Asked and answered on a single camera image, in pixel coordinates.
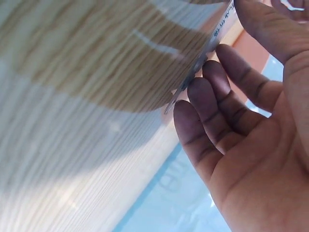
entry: wood grain print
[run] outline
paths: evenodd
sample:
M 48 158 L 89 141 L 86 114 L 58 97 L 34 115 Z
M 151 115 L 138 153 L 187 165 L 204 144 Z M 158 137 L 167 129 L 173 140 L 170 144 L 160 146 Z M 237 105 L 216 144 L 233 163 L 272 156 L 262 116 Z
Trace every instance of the wood grain print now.
M 0 231 L 111 231 L 177 144 L 160 108 L 226 7 L 0 0 Z

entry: palm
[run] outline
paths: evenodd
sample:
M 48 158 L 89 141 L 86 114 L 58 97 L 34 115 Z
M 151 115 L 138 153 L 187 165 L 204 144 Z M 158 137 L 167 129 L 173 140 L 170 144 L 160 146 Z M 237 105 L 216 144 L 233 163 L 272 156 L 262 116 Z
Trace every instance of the palm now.
M 227 46 L 220 46 L 217 54 L 224 68 L 208 61 L 205 78 L 189 86 L 191 104 L 180 101 L 175 106 L 181 143 L 232 229 L 294 228 L 304 216 L 294 204 L 309 202 L 309 169 L 282 83 L 250 69 Z M 272 116 L 247 109 L 225 73 Z
M 259 231 L 275 231 L 278 227 L 278 231 L 292 231 L 304 216 L 295 206 L 303 205 L 305 212 L 308 209 L 309 175 L 299 152 L 303 147 L 291 114 L 286 112 L 283 94 L 273 114 L 250 133 L 248 140 L 227 151 L 209 183 L 222 193 L 216 199 L 218 205 L 238 232 L 253 231 L 256 225 Z M 233 176 L 221 179 L 227 170 Z

